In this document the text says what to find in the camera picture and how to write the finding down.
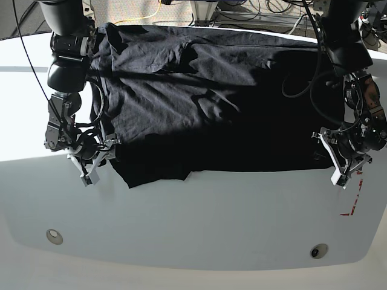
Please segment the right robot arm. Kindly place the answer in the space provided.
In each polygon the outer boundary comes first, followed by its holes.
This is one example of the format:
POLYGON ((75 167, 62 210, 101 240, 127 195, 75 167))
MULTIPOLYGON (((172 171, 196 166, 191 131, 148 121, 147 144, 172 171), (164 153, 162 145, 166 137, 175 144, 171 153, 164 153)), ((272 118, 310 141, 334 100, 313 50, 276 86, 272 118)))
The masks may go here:
POLYGON ((77 167, 85 185, 96 184, 98 166, 115 158, 120 144, 116 134, 107 135, 101 122, 106 98, 100 84, 88 77, 97 30, 92 16, 85 15, 89 5, 82 1, 39 1, 46 23, 53 34, 50 40, 52 64, 47 84, 53 89, 48 100, 49 121, 45 147, 52 152, 65 150, 77 167), (85 85, 95 86, 100 107, 89 123, 76 121, 82 105, 80 92, 85 85))

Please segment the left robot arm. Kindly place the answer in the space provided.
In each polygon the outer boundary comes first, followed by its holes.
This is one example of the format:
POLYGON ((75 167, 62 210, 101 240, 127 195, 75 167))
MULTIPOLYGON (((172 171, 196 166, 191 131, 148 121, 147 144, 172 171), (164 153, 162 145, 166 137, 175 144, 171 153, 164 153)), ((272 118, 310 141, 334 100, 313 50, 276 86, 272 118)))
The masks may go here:
POLYGON ((353 123, 338 121, 338 129, 322 127, 313 136, 328 151, 335 171, 333 185, 346 187, 351 175, 371 163, 370 150, 386 146, 386 115, 380 91, 367 73, 373 61, 363 43, 357 20, 367 1, 315 1, 315 19, 320 28, 319 45, 343 80, 343 98, 354 111, 353 123))

